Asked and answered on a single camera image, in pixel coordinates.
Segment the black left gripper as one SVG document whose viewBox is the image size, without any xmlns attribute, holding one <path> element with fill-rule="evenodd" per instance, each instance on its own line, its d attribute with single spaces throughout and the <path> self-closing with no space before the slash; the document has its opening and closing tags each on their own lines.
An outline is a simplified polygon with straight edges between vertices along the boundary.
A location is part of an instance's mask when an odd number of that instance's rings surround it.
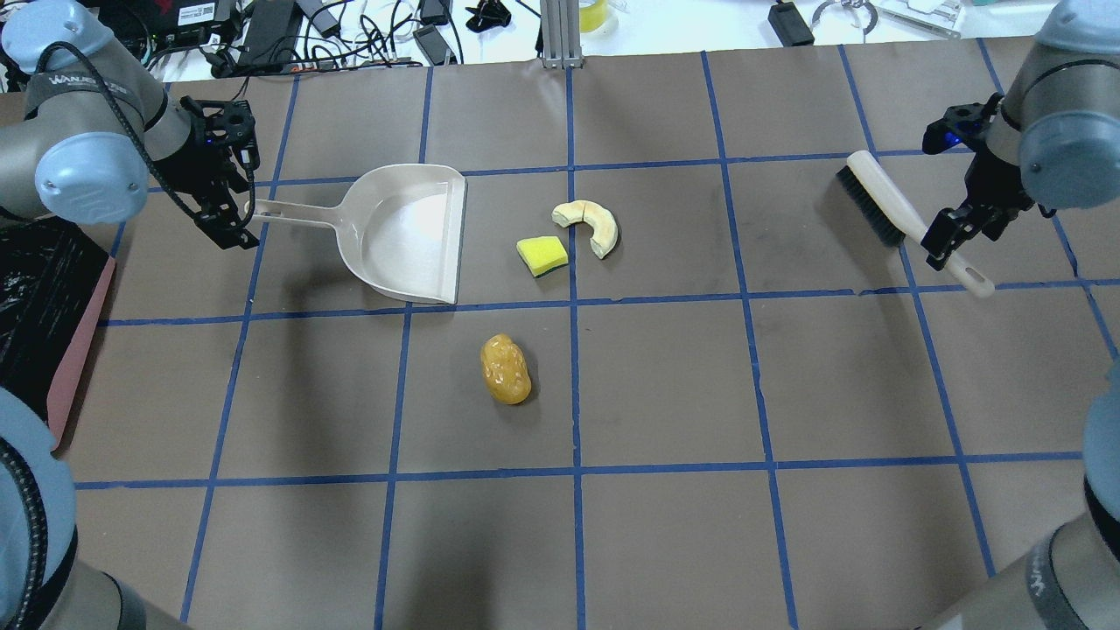
<svg viewBox="0 0 1120 630">
<path fill-rule="evenodd" d="M 192 223 L 220 249 L 254 249 L 249 232 L 256 210 L 255 174 L 261 159 L 256 119 L 248 101 L 183 98 L 192 124 L 184 146 L 165 160 L 165 180 L 192 197 Z"/>
</svg>

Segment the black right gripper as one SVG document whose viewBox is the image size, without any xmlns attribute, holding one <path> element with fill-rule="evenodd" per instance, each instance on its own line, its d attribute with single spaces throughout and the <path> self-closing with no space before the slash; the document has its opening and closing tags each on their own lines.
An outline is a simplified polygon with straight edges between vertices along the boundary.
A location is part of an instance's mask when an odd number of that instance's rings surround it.
<svg viewBox="0 0 1120 630">
<path fill-rule="evenodd" d="M 920 240 L 927 251 L 928 267 L 935 270 L 948 267 L 956 248 L 979 233 L 999 240 L 1012 220 L 1036 205 L 1024 187 L 1020 167 L 998 156 L 988 143 L 995 124 L 1004 123 L 1004 99 L 1002 94 L 993 94 L 984 103 L 948 106 L 921 139 L 921 151 L 927 155 L 940 155 L 956 146 L 976 154 L 965 172 L 963 203 L 940 210 Z"/>
</svg>

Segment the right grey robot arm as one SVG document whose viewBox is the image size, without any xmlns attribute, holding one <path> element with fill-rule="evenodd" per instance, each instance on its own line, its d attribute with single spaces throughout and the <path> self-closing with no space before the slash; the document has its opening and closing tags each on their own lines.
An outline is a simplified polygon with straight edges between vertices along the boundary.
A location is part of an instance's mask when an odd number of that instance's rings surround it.
<svg viewBox="0 0 1120 630">
<path fill-rule="evenodd" d="M 965 200 L 941 210 L 921 247 L 943 269 L 976 235 L 996 241 L 1038 207 L 1091 210 L 1117 198 L 1119 20 L 1116 1 L 1060 1 L 1033 36 L 1011 87 L 952 105 L 921 139 L 925 154 L 965 146 Z"/>
</svg>

